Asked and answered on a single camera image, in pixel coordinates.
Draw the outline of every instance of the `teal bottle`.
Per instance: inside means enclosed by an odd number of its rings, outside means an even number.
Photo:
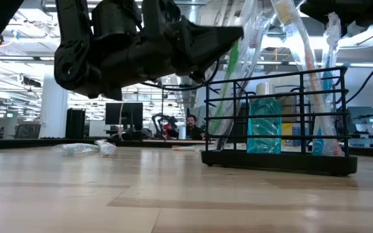
[[[275,86],[270,83],[257,85],[256,94],[274,94]],[[276,98],[256,99],[250,105],[250,116],[256,115],[281,115],[282,107]],[[248,135],[281,135],[282,118],[250,118],[248,123]],[[258,138],[247,139],[247,153],[280,154],[282,150],[281,139]]]

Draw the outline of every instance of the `black wire basket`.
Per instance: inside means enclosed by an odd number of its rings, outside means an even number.
[[[305,91],[304,88],[304,75],[310,73],[317,73],[320,76],[321,72],[334,72],[339,73],[338,76],[325,77],[322,80],[335,80],[331,90],[327,91]],[[261,169],[273,169],[273,170],[287,170],[287,171],[298,171],[307,173],[325,173],[330,175],[345,176],[357,171],[357,158],[351,157],[349,154],[349,134],[347,127],[347,116],[348,111],[346,110],[346,94],[348,90],[345,89],[345,73],[346,67],[336,67],[327,69],[317,69],[313,71],[303,72],[292,72],[287,74],[275,74],[268,76],[259,76],[252,78],[234,79],[234,80],[222,80],[210,82],[207,88],[207,97],[205,100],[207,115],[205,118],[206,125],[206,144],[205,151],[201,152],[202,162],[208,166],[221,165],[225,167],[243,167],[243,168],[261,168]],[[261,80],[269,78],[285,78],[288,76],[299,76],[300,87],[293,89],[288,93],[277,93],[267,95],[255,95],[254,92],[247,92],[239,84],[242,81],[249,80]],[[233,96],[228,98],[210,98],[210,91],[217,92],[217,90],[210,87],[212,84],[217,83],[232,83],[233,85]],[[340,110],[329,112],[329,113],[312,113],[310,103],[306,96],[312,94],[333,94],[333,107],[340,104]],[[340,99],[336,100],[336,94],[340,93]],[[298,113],[292,114],[279,114],[279,115],[253,115],[249,116],[249,100],[257,98],[268,98],[268,97],[285,97],[285,96],[298,96],[299,103],[295,105],[298,109]],[[220,102],[224,100],[233,101],[234,113],[232,116],[212,116],[209,117],[210,105],[214,106],[213,102]],[[237,106],[239,101],[245,101],[246,108],[245,114],[238,115]],[[326,136],[315,136],[313,134],[314,118],[320,116],[332,116],[336,117],[343,123],[343,133],[339,135],[326,135]],[[274,117],[297,117],[300,123],[300,135],[248,135],[247,130],[241,132],[241,135],[234,134],[234,130],[229,135],[212,135],[209,132],[209,125],[211,120],[223,120],[231,119],[234,121],[234,125],[237,123],[245,124],[245,128],[248,127],[248,120],[250,118],[274,118]],[[306,124],[309,125],[310,133],[306,134]],[[247,153],[246,150],[237,150],[237,142],[233,141],[233,150],[209,150],[210,139],[253,139],[253,138],[280,138],[282,140],[300,140],[301,149],[300,152],[285,152],[282,151],[280,155],[274,154],[263,154],[263,153]],[[323,155],[312,155],[307,148],[307,141],[313,139],[337,139],[343,142],[343,151],[345,155],[343,157],[331,157]]]

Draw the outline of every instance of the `white column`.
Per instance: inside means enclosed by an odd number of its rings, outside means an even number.
[[[18,112],[6,112],[4,123],[4,139],[13,139],[16,134],[16,126],[18,124]]]
[[[52,68],[47,71],[44,75],[41,101],[40,138],[63,138],[65,136],[69,93],[56,83]]]

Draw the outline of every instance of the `bottle cap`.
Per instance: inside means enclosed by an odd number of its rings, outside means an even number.
[[[259,83],[256,87],[256,95],[274,94],[276,86],[271,83]]]

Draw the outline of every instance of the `black monitor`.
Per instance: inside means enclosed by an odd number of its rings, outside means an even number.
[[[106,124],[120,124],[122,104],[106,103]],[[125,103],[122,109],[122,125],[143,125],[143,103]]]

